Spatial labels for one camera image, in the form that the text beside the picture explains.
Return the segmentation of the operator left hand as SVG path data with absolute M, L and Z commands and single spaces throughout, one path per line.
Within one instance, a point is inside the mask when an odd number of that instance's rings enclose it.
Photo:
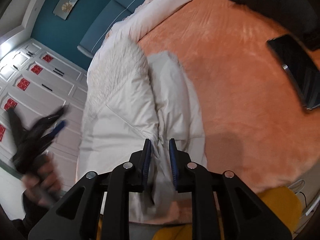
M 36 173 L 23 175 L 24 194 L 39 206 L 51 207 L 60 198 L 62 182 L 52 154 L 42 154 L 40 163 Z

